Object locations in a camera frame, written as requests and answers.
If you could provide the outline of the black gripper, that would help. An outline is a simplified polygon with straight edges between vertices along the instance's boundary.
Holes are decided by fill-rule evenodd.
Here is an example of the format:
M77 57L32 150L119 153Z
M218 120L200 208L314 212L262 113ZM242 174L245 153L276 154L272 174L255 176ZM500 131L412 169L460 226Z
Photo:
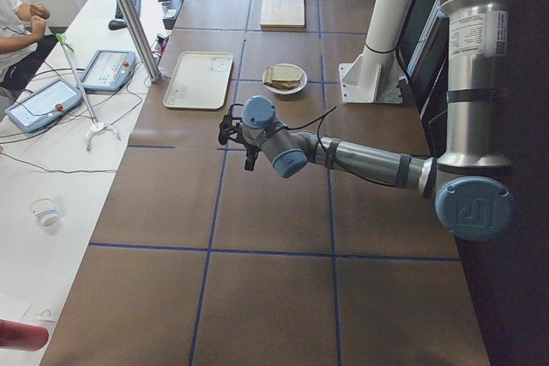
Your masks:
M244 147L246 149L244 169L246 171L253 171L255 168L256 159L258 157L260 149L257 146L251 145L249 143L245 143Z

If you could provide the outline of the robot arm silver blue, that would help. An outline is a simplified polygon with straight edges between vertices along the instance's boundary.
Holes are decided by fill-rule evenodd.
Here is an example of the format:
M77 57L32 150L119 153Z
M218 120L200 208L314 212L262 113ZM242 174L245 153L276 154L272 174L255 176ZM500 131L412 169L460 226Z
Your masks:
M418 95L433 156L419 159L299 128L292 132L266 97L248 99L240 120L225 127L246 150L246 170L259 153L281 177L312 163L433 199L439 222L454 236L485 241L507 231L514 199L506 186L510 160L498 140L504 103L508 22L514 0L434 0L408 64L398 48L412 0L376 0L364 50L340 66L346 103L396 103L399 73L411 82L431 65L430 48L447 73L445 95Z

